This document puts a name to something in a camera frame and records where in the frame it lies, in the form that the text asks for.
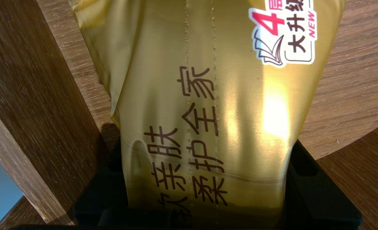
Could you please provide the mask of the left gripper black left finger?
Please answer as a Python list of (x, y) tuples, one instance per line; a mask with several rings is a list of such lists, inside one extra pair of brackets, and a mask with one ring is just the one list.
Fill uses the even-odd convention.
[(122, 170), (121, 141), (117, 141), (109, 158), (97, 170), (74, 205), (79, 225), (97, 225), (104, 211), (128, 207)]

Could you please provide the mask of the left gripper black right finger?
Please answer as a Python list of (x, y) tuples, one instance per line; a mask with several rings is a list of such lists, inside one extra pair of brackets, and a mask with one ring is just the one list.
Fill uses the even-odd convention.
[(297, 141), (287, 170), (283, 229), (359, 229), (363, 216)]

